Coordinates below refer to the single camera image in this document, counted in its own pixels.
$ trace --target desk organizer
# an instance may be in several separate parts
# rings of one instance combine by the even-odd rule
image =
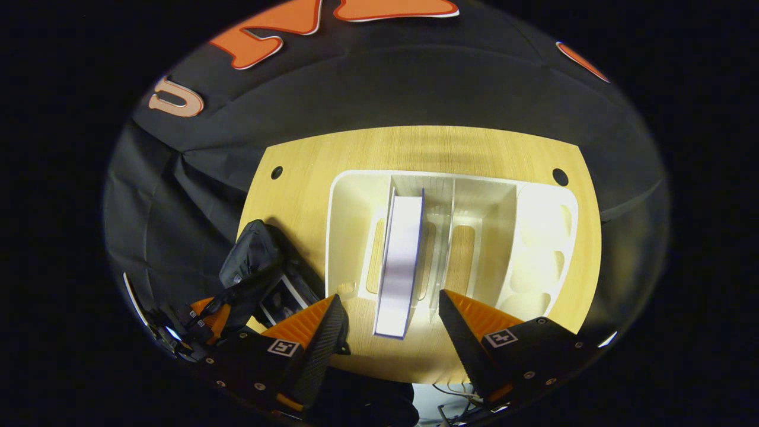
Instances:
[[[577,234],[567,188],[438,172],[348,170],[332,182],[326,295],[376,301],[389,200],[421,196],[423,230],[412,310],[437,313],[450,289],[522,320],[548,315]]]

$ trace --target orange letter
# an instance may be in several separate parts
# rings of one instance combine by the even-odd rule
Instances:
[[[171,95],[179,96],[184,100],[184,105],[178,106],[169,101],[164,101],[154,93],[147,103],[147,106],[151,109],[159,109],[168,114],[178,115],[179,117],[192,117],[203,111],[203,98],[200,95],[184,86],[166,80],[166,77],[161,78],[161,81],[156,85],[155,91],[168,92]]]
[[[588,62],[585,58],[578,55],[577,52],[570,49],[567,45],[561,42],[556,42],[556,47],[559,48],[561,53],[567,56],[567,58],[571,59],[574,62],[577,62],[579,65],[582,65],[586,70],[590,71],[591,73],[595,74],[596,77],[599,79],[611,83],[608,78],[606,78],[605,75],[601,74],[601,71],[598,71],[598,68],[595,68],[590,62]]]
[[[232,67],[250,68],[277,53],[282,48],[282,39],[277,36],[261,39],[246,30],[266,28],[308,36],[319,28],[321,6],[321,0],[283,3],[226,30],[211,40],[211,44],[232,55]]]
[[[391,17],[452,17],[458,7],[447,0],[340,0],[335,17],[363,22]]]

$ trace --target white book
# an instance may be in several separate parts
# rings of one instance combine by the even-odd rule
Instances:
[[[406,335],[423,208],[424,190],[421,197],[396,196],[393,190],[374,319],[375,335],[401,340]]]

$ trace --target wooden table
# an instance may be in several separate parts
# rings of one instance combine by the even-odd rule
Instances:
[[[272,171],[282,174],[272,179]],[[598,281],[600,218],[590,174],[577,146],[510,131],[455,126],[400,126],[320,135],[266,149],[240,219],[279,227],[324,277],[329,188],[350,169],[448,172],[558,185],[553,170],[569,177],[578,201],[575,250],[561,293],[547,316],[572,332],[582,325]],[[411,319],[404,340],[373,336],[375,302],[343,301],[350,319],[351,356],[334,355],[347,371],[421,384],[468,382],[439,316]],[[264,326],[251,318],[248,326]]]

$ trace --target cable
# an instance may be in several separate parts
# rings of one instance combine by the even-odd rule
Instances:
[[[457,391],[457,390],[453,390],[453,389],[451,388],[451,382],[450,382],[450,381],[448,381],[448,384],[447,384],[447,386],[448,386],[448,389],[449,389],[450,391],[452,391],[452,392],[454,392],[454,393],[456,393],[456,394],[459,394],[459,395],[461,395],[461,396],[476,397],[477,399],[479,399],[479,398],[480,398],[480,397],[479,397],[479,396],[477,396],[476,394],[467,393],[467,392],[466,392],[466,387],[464,387],[464,383],[463,383],[463,382],[461,383],[461,389],[462,389],[462,390],[464,390],[464,391]]]
[[[444,391],[443,389],[441,389],[440,387],[436,386],[435,384],[432,384],[432,386],[435,387],[435,389],[438,390],[440,393],[450,394],[451,396],[464,397],[464,398],[466,398],[466,400],[469,400],[469,403],[475,405],[478,408],[481,408],[481,407],[485,406],[482,402],[477,402],[476,400],[472,399],[471,396],[465,396],[465,395],[461,395],[461,394],[458,394],[458,393],[451,393],[449,391]]]
[[[444,391],[443,389],[441,389],[441,388],[437,387],[437,386],[436,386],[436,385],[434,385],[434,384],[432,384],[432,386],[433,386],[433,387],[435,387],[435,389],[436,389],[436,390],[438,390],[440,393],[450,394],[451,396],[461,396],[461,397],[465,397],[465,396],[462,396],[462,395],[460,395],[460,394],[458,394],[458,393],[450,393],[450,392],[448,392],[448,391]]]
[[[467,411],[469,410],[469,407],[471,406],[471,404],[472,404],[472,402],[471,402],[471,400],[470,400],[470,401],[467,403],[467,406],[464,408],[464,410],[463,410],[463,411],[461,411],[461,414],[459,414],[459,416],[457,416],[456,418],[454,418],[454,419],[453,419],[453,421],[449,421],[449,422],[450,422],[451,424],[454,424],[454,423],[456,423],[456,422],[458,421],[458,419],[460,419],[461,417],[463,417],[463,416],[464,416],[464,414],[466,414],[466,413],[467,413]]]
[[[442,427],[451,427],[451,420],[450,420],[450,419],[449,419],[449,418],[446,416],[446,413],[444,413],[444,412],[442,411],[442,408],[443,408],[444,406],[445,406],[445,405],[439,405],[439,406],[437,407],[437,412],[439,412],[439,413],[440,413],[440,418],[442,419],[442,424],[438,424],[438,426],[442,426]]]

